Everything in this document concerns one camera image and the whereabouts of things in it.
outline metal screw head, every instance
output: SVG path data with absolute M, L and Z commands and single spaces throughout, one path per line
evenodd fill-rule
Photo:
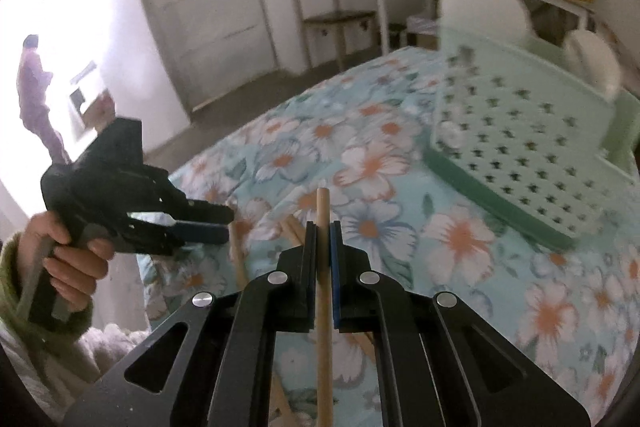
M 436 302 L 443 308 L 453 308 L 458 304 L 458 298 L 453 293 L 443 292 L 436 297 Z
M 269 276 L 267 277 L 267 280 L 271 284 L 284 284 L 284 283 L 287 282 L 288 278 L 289 278 L 289 276 L 287 276 L 286 273 L 281 272 L 281 271 L 275 271 L 275 272 L 271 272 L 269 274 Z
M 206 308 L 213 302 L 213 295 L 208 292 L 196 293 L 191 299 L 191 302 L 197 308 Z
M 377 284 L 380 282 L 380 275 L 375 272 L 362 272 L 360 282 L 363 284 Z

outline green sleeve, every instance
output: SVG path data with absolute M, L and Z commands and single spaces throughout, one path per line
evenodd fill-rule
M 25 343 L 32 341 L 46 341 L 55 344 L 74 343 L 91 325 L 92 302 L 83 311 L 72 314 L 67 324 L 55 330 L 47 330 L 41 325 L 31 323 L 16 315 L 20 299 L 20 287 L 15 269 L 19 239 L 20 234 L 14 235 L 4 245 L 0 253 L 0 319 L 10 325 Z

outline blue floral blanket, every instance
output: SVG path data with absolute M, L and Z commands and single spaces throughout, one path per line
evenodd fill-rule
M 172 176 L 188 197 L 227 203 L 251 277 L 290 245 L 279 220 L 314 220 L 328 187 L 344 241 L 414 292 L 449 289 L 542 367 L 593 423 L 615 395 L 640 330 L 640 192 L 602 216 L 574 251 L 528 241 L 441 181 L 422 161 L 439 55 L 406 48 L 326 80 L 201 153 Z M 158 325 L 194 293 L 237 290 L 228 245 L 173 259 L 138 257 L 146 312 Z M 300 424 L 316 418 L 313 333 L 280 334 L 274 368 Z M 337 427 L 379 426 L 374 364 L 334 333 Z M 271 425 L 281 418 L 274 414 Z

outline pink clothing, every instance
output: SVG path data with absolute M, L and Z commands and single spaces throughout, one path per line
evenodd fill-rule
M 71 159 L 66 153 L 62 136 L 51 126 L 49 107 L 45 104 L 52 77 L 53 73 L 42 70 L 40 56 L 35 49 L 22 50 L 17 80 L 20 119 L 25 129 L 40 138 L 53 163 L 68 164 Z
M 49 112 L 45 104 L 47 87 L 51 83 L 52 73 L 42 70 L 40 56 L 34 49 L 24 49 L 18 68 L 18 98 L 20 100 L 20 118 L 23 122 Z

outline wooden chair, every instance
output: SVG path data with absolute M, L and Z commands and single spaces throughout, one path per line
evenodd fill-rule
M 344 71 L 344 58 L 347 54 L 346 42 L 344 39 L 344 27 L 349 24 L 358 23 L 371 31 L 371 45 L 377 44 L 376 39 L 376 12 L 375 10 L 343 10 L 340 7 L 340 0 L 332 0 L 333 10 L 313 17 L 305 18 L 302 13 L 302 3 L 300 0 L 293 0 L 300 29 L 300 38 L 305 52 L 307 69 L 313 65 L 311 63 L 311 53 L 309 52 L 308 28 L 318 28 L 325 32 L 332 32 L 335 39 L 335 51 L 338 60 L 338 68 Z

